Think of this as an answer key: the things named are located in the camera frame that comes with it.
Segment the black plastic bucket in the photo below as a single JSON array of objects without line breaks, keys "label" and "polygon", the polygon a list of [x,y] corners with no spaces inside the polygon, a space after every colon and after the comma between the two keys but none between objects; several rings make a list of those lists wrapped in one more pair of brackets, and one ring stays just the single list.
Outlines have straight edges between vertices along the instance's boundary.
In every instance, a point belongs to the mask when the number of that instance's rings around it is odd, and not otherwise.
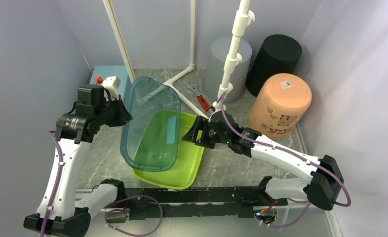
[{"label": "black plastic bucket", "polygon": [[294,38],[275,34],[264,39],[247,74],[246,89],[258,96],[262,86],[271,76],[292,74],[302,55],[302,47]]}]

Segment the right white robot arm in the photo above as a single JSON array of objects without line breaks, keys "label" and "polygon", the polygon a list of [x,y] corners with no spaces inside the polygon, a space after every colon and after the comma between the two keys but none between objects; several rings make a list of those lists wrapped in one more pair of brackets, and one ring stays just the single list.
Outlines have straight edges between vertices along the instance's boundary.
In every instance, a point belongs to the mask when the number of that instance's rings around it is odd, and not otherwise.
[{"label": "right white robot arm", "polygon": [[265,177],[257,200],[268,205],[276,199],[306,200],[322,210],[350,206],[350,197],[336,160],[297,152],[250,127],[240,127],[229,114],[218,111],[211,118],[197,116],[183,141],[213,149],[225,144],[236,154],[272,163],[296,176],[295,179]]}]

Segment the orange plastic bucket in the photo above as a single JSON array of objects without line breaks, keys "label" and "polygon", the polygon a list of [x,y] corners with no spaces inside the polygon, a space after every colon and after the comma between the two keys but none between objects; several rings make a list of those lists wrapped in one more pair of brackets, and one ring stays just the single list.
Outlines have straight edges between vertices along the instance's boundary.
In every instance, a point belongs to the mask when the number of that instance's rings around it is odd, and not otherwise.
[{"label": "orange plastic bucket", "polygon": [[249,110],[250,125],[271,139],[287,137],[311,101],[311,89],[303,79],[288,73],[273,75],[264,83]]}]

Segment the clear teal plastic tub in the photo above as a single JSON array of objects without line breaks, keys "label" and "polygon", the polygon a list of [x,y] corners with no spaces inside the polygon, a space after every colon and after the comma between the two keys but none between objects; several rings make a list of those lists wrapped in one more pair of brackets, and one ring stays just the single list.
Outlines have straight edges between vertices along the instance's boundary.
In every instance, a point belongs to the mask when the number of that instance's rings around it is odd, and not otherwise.
[{"label": "clear teal plastic tub", "polygon": [[132,84],[127,110],[132,120],[122,127],[120,153],[134,169],[169,170],[177,159],[181,100],[176,91],[150,77]]}]

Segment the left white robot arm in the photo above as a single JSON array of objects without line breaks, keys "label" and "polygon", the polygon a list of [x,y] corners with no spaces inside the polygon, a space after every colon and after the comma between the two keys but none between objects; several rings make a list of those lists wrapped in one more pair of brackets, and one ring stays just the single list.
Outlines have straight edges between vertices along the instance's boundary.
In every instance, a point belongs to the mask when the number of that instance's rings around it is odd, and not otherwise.
[{"label": "left white robot arm", "polygon": [[121,127],[131,120],[116,85],[86,84],[78,89],[72,110],[60,116],[49,133],[55,145],[53,166],[39,207],[24,219],[25,229],[40,236],[82,237],[103,208],[125,204],[125,186],[117,179],[103,180],[81,200],[76,200],[76,191],[84,159],[100,128]]}]

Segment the blue plastic basket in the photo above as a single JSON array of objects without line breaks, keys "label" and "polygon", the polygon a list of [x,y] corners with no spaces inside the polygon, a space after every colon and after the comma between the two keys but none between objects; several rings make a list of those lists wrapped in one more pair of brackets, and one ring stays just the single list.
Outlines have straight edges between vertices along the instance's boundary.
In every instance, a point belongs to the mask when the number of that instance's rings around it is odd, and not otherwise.
[{"label": "blue plastic basket", "polygon": [[127,106],[132,82],[125,66],[95,66],[89,83],[114,88],[112,98],[120,95],[124,105]]}]

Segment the green plastic tray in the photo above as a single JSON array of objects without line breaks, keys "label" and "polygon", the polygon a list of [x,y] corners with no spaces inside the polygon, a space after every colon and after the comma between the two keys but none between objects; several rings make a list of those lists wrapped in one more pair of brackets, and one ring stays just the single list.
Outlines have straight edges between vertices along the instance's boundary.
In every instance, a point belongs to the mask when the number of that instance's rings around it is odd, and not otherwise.
[{"label": "green plastic tray", "polygon": [[183,190],[193,184],[204,148],[179,138],[178,153],[174,165],[166,171],[132,169],[133,175],[146,183],[162,188]]}]

